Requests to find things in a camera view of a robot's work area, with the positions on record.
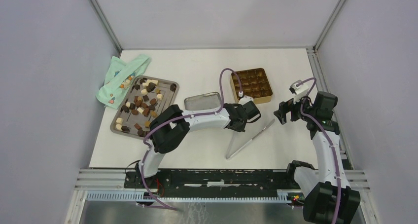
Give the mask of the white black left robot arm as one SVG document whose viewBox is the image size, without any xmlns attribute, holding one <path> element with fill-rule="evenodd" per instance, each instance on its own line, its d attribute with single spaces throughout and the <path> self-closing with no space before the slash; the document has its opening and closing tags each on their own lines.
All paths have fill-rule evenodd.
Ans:
<svg viewBox="0 0 418 224">
<path fill-rule="evenodd" d="M 155 175 L 165 154 L 175 150 L 188 133 L 204 129 L 229 129 L 244 132 L 247 124 L 261 118 L 261 112 L 252 101 L 225 103 L 214 109 L 190 111 L 171 105 L 150 124 L 150 131 L 144 137 L 147 151 L 139 161 L 136 182 L 142 188 L 149 188 L 155 182 Z"/>
</svg>

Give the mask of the gold chocolate box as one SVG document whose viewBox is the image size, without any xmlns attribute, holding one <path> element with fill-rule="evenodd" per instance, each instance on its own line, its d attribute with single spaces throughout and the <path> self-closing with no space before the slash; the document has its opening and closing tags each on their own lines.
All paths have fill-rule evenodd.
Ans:
<svg viewBox="0 0 418 224">
<path fill-rule="evenodd" d="M 230 84 L 234 92 L 234 99 L 239 101 L 239 92 L 241 82 L 244 96 L 250 96 L 255 104 L 263 104 L 271 101 L 273 91 L 269 84 L 267 74 L 263 68 L 236 71 L 236 76 L 231 73 Z"/>
</svg>

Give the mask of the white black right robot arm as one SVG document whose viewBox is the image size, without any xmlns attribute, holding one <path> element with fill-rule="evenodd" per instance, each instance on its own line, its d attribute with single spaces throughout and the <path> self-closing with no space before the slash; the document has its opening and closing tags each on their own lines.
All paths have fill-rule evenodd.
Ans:
<svg viewBox="0 0 418 224">
<path fill-rule="evenodd" d="M 304 220 L 314 224 L 349 224 L 361 201 L 360 193 L 350 187 L 343 167 L 340 130 L 332 120 L 337 103 L 337 96 L 318 92 L 313 103 L 304 96 L 299 101 L 281 102 L 274 111 L 282 125 L 289 113 L 292 122 L 299 119 L 306 122 L 310 132 L 318 168 L 294 160 L 289 163 L 284 180 L 290 188 L 300 187 L 305 197 Z"/>
</svg>

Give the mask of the metal serving tongs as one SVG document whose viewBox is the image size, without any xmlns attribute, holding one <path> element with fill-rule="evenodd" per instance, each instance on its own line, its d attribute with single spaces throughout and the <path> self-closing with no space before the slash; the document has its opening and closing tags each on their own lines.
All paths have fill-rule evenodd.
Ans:
<svg viewBox="0 0 418 224">
<path fill-rule="evenodd" d="M 272 119 L 269 123 L 267 123 L 257 134 L 255 134 L 251 139 L 249 139 L 247 142 L 242 144 L 240 147 L 238 147 L 234 152 L 231 152 L 233 142 L 235 141 L 235 137 L 237 133 L 233 134 L 231 141 L 228 145 L 225 159 L 231 160 L 233 157 L 235 157 L 238 153 L 240 153 L 243 149 L 248 147 L 254 140 L 256 140 L 262 133 L 264 133 L 268 128 L 270 128 L 275 123 L 275 119 Z"/>
</svg>

